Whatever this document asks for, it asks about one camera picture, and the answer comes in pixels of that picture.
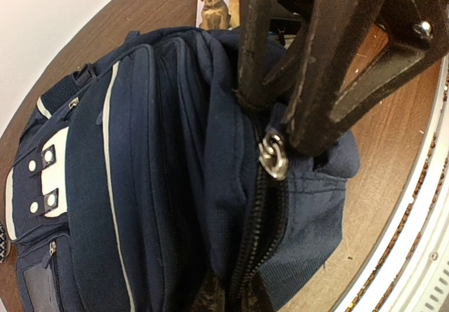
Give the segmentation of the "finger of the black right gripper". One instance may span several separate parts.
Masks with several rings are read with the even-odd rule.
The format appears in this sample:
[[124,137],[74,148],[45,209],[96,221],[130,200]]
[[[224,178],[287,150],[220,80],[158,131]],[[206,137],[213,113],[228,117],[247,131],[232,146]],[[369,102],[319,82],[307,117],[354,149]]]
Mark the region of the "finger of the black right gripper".
[[[236,98],[242,108],[264,111],[293,86],[307,38],[314,0],[240,0],[240,45]],[[264,73],[271,21],[291,25],[295,40],[286,56]]]
[[[387,43],[350,82],[353,59],[374,24]],[[290,146],[319,156],[378,102],[448,54],[448,0],[314,0],[302,50],[289,49],[268,77],[291,74],[283,117]]]

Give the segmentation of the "navy blue backpack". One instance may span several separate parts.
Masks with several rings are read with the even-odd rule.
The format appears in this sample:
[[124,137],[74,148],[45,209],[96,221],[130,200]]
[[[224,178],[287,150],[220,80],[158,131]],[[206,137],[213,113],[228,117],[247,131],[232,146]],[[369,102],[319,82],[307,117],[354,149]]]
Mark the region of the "navy blue backpack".
[[284,143],[234,97],[239,34],[133,32],[37,101],[6,179],[25,311],[277,311],[342,240],[352,133]]

